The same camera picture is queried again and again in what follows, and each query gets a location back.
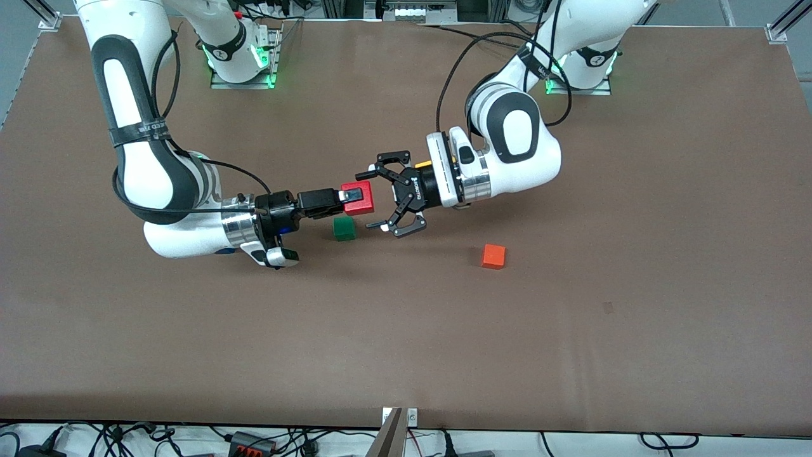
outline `metal bracket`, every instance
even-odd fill
[[[40,24],[37,26],[43,32],[56,32],[62,25],[62,13],[56,11],[45,0],[23,0],[23,3],[40,16]]]
[[[812,11],[812,0],[798,0],[789,6],[778,18],[765,27],[767,41],[771,45],[783,45],[787,42],[787,31],[799,20]]]
[[[392,411],[393,408],[383,408],[381,423],[386,423],[387,417],[389,417],[389,413]],[[414,429],[417,427],[417,408],[407,408],[406,410],[406,425],[410,429]]]
[[[772,28],[772,24],[767,24],[767,26],[764,28],[764,33],[767,34],[767,42],[771,45],[787,44],[787,34],[781,33],[776,36],[775,30]]]
[[[383,408],[383,425],[366,457],[404,457],[406,431],[411,423],[417,426],[417,408]]]

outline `black connector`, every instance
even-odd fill
[[[456,450],[454,450],[454,442],[451,440],[451,434],[446,430],[440,430],[446,438],[446,457],[458,457]]]

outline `black strap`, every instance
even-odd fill
[[[172,138],[169,129],[166,127],[166,119],[162,117],[111,128],[108,132],[110,132],[110,141],[113,142],[113,147],[137,141],[168,140]]]
[[[538,79],[545,80],[550,76],[550,72],[544,68],[541,62],[533,56],[527,46],[522,46],[516,52],[516,56],[525,64],[528,70],[533,73]]]
[[[234,53],[245,43],[245,37],[247,35],[245,32],[245,25],[239,21],[237,21],[237,24],[240,25],[240,30],[237,31],[237,36],[228,43],[221,44],[220,46],[214,46],[205,41],[201,41],[204,49],[209,52],[209,55],[221,62],[231,60]]]
[[[617,50],[618,45],[615,45],[615,47],[611,48],[610,50],[605,50],[603,52],[598,52],[592,48],[585,47],[580,48],[577,53],[584,58],[587,67],[595,68],[600,67],[601,65],[605,64],[607,60],[611,59],[611,56]]]

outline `brown table surface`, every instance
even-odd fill
[[[185,24],[175,139],[297,192],[378,152],[427,158],[468,39],[302,24],[267,91],[209,89],[194,41]],[[635,28],[623,48],[613,94],[552,129],[550,184],[433,209],[403,240],[305,221],[286,238],[303,261],[274,272],[149,249],[66,18],[0,133],[0,417],[375,426],[400,405],[422,427],[812,434],[812,122],[787,51],[737,28]],[[444,128],[510,54],[470,53]],[[547,120],[564,107],[534,94]],[[359,227],[394,209],[374,190]],[[477,265],[486,242],[504,270]]]

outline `red block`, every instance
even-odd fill
[[[363,200],[344,203],[344,212],[347,215],[361,215],[375,212],[375,202],[372,200],[372,185],[369,181],[347,182],[341,185],[341,190],[361,189]]]
[[[504,268],[506,250],[505,246],[486,244],[482,250],[482,266],[494,270]]]

